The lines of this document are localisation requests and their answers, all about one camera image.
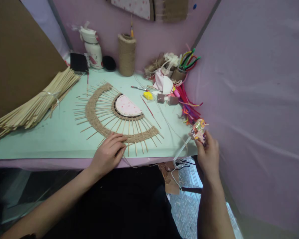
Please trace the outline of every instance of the right hand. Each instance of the right hand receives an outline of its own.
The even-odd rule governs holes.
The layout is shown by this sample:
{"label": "right hand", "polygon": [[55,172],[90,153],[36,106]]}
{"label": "right hand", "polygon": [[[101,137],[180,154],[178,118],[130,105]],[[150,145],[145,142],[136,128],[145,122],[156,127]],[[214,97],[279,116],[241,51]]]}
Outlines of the right hand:
{"label": "right hand", "polygon": [[97,181],[114,169],[124,154],[127,140],[123,134],[111,133],[101,146],[96,150],[90,166],[87,168],[90,176]]}
{"label": "right hand", "polygon": [[206,131],[207,147],[204,148],[203,144],[195,141],[198,150],[198,164],[203,170],[204,175],[208,181],[219,179],[219,144],[209,131]]}

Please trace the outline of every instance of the white ribbon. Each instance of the white ribbon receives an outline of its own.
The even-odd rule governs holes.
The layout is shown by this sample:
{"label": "white ribbon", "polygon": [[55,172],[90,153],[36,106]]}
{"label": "white ribbon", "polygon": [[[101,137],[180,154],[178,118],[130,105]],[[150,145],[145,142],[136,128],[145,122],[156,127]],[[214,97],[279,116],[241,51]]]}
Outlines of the white ribbon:
{"label": "white ribbon", "polygon": [[60,101],[57,98],[58,94],[60,94],[60,91],[55,92],[55,93],[51,93],[48,91],[42,91],[42,92],[47,93],[48,95],[53,96],[56,99],[57,105],[59,106],[59,117],[60,117]]}

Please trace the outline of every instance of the light green table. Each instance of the light green table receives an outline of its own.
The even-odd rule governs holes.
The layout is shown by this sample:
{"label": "light green table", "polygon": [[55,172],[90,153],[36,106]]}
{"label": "light green table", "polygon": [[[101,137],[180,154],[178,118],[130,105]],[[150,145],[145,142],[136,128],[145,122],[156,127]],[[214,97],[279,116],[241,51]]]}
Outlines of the light green table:
{"label": "light green table", "polygon": [[[137,77],[141,85],[151,85],[151,82],[144,79],[141,75],[135,76]],[[107,82],[112,84],[123,94],[126,94],[126,96],[143,111],[145,116],[164,136],[164,139],[158,136],[162,144],[159,143],[157,139],[154,139],[157,147],[155,147],[151,139],[146,140],[149,152],[146,151],[143,144],[145,150],[144,154],[139,143],[137,144],[137,156],[135,153],[135,146],[130,146],[129,158],[131,158],[133,165],[150,164],[153,162],[157,162],[157,158],[161,159],[159,161],[167,161],[170,160],[170,158],[164,159],[164,157],[174,157],[177,150],[183,145],[183,141],[172,131],[172,129],[170,129],[165,119],[163,118],[163,115],[158,109],[158,105],[155,102],[149,102],[148,106],[153,112],[162,129],[158,127],[146,105],[140,99],[140,95],[143,94],[143,91],[131,88],[131,86],[140,86],[135,77],[123,77],[119,74],[118,71],[90,71],[90,85],[96,86],[96,84],[99,84],[103,80],[106,80]],[[49,118],[46,121],[41,121],[33,129],[16,130],[1,139],[0,167],[26,168],[26,164],[23,164],[23,166],[12,165],[12,161],[8,159],[32,159],[32,161],[27,161],[31,162],[32,169],[36,168],[36,162],[42,163],[42,161],[38,160],[33,161],[34,159],[49,159],[45,160],[48,163],[43,163],[43,166],[38,166],[38,169],[40,169],[40,167],[47,167],[45,169],[49,169],[50,164],[51,167],[55,166],[54,163],[57,159],[91,159],[95,153],[97,146],[103,139],[103,136],[97,133],[89,140],[86,140],[95,132],[95,130],[93,128],[90,128],[80,133],[81,130],[87,128],[90,125],[88,122],[77,125],[80,120],[75,121],[75,117],[73,115],[73,109],[78,108],[77,106],[75,106],[75,102],[78,102],[77,96],[82,97],[82,94],[86,93],[86,87],[87,76],[82,76],[80,81],[61,101],[60,106],[57,107],[53,112],[51,119]],[[187,134],[190,131],[190,127],[186,126],[186,124],[183,123],[183,120],[179,118],[179,116],[181,115],[181,106],[159,104],[159,107],[161,107],[171,127],[173,127],[173,129],[180,137],[186,140],[188,137]],[[188,149],[185,148],[180,156],[189,156],[196,153],[197,150],[195,143],[193,141],[190,141],[190,143],[188,144]],[[73,160],[64,161],[63,164],[67,165],[67,162],[70,163],[72,161]]]}

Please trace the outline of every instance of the bundle of bamboo sticks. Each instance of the bundle of bamboo sticks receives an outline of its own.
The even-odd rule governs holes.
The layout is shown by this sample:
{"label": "bundle of bamboo sticks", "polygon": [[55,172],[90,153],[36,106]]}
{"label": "bundle of bamboo sticks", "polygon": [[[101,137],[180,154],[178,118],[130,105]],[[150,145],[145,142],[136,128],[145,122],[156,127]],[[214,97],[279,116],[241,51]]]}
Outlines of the bundle of bamboo sticks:
{"label": "bundle of bamboo sticks", "polygon": [[16,130],[20,126],[24,126],[26,129],[34,127],[50,108],[49,116],[51,116],[58,102],[64,98],[79,78],[80,76],[76,75],[70,67],[59,72],[42,92],[0,118],[0,128],[3,129],[0,136]]}

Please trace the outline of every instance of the pink wall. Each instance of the pink wall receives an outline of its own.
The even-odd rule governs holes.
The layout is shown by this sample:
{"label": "pink wall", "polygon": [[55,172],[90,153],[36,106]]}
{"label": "pink wall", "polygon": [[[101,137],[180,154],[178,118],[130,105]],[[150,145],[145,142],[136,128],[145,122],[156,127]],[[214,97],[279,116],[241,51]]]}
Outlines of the pink wall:
{"label": "pink wall", "polygon": [[[187,20],[177,24],[149,22],[133,16],[134,36],[137,39],[136,70],[142,71],[160,52],[180,54],[187,50],[185,43],[191,47],[214,3],[215,0],[198,2],[196,10],[190,10],[192,13]],[[72,31],[71,26],[83,26],[89,21],[89,28],[99,34],[103,55],[113,56],[118,63],[117,35],[130,32],[131,14],[105,0],[54,0],[54,4],[75,51],[83,53],[85,49],[79,33]]]}
{"label": "pink wall", "polygon": [[238,209],[299,234],[299,1],[221,1],[195,54],[186,90]]}
{"label": "pink wall", "polygon": [[53,15],[48,0],[22,0],[21,2],[50,39],[60,55],[63,58],[66,58],[69,53],[69,47],[64,39],[60,26]]}

